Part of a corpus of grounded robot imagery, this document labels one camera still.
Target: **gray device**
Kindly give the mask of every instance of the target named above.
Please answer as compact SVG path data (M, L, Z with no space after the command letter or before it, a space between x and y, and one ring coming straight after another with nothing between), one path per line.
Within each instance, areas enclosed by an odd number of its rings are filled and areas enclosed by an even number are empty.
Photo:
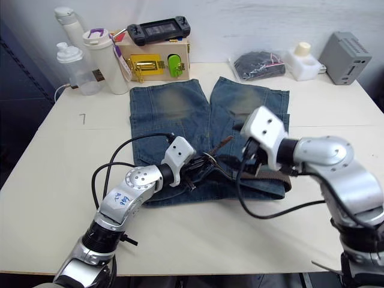
M335 32L326 44L319 62L336 85L351 85L372 56L350 32Z

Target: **denim fabric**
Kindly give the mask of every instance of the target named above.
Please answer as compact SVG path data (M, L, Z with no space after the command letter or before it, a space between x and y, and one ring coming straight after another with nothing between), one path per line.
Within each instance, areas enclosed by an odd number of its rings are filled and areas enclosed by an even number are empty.
M208 152L227 136L233 140L218 151L220 154L241 158L245 144L232 127L244 122L256 108L264 105L289 126L287 114L289 91L271 90L254 85L243 85L219 78L207 102L196 79L130 91L132 136L148 133L174 133L185 137L197 154ZM133 142L134 162L138 166L160 164L168 143L162 137L151 137ZM166 187L145 204L147 206L175 205L223 198L235 198L235 185L231 178L236 172L223 164L225 173L207 164L192 177L197 187L191 191L182 183ZM242 190L248 199L282 199L284 185L274 179L242 179Z

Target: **green switch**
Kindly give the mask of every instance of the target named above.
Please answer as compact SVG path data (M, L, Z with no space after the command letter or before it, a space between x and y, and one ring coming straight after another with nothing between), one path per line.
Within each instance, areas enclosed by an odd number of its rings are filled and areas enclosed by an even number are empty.
M182 74L181 58L177 54L171 54L168 56L169 74L172 77L179 77Z

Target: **water bottle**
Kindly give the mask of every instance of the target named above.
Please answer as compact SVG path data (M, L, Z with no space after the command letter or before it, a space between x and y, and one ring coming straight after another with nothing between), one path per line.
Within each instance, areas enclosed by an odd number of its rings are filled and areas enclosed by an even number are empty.
M100 91L94 74L83 58L83 52L65 42L58 43L57 59L64 64L70 76L71 86L78 86L83 95L93 95Z
M62 25L64 31L67 33L71 44L80 48L83 51L83 58L92 70L97 69L96 63L92 60L91 55L84 47L83 34L84 29L78 21L73 9L68 7L56 7L55 16L57 21Z

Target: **clear plastic bottle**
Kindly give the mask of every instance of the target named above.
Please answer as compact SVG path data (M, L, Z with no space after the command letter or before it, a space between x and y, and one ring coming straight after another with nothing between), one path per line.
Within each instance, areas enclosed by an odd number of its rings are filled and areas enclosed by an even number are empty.
M310 54L311 45L300 42L295 50L291 50L284 57L289 71L297 81L314 79L321 68L321 63Z
M83 59L83 52L77 47L68 46L65 42L56 46L59 49L57 59L67 69L71 86L77 85L83 95L94 95L100 91L100 85Z

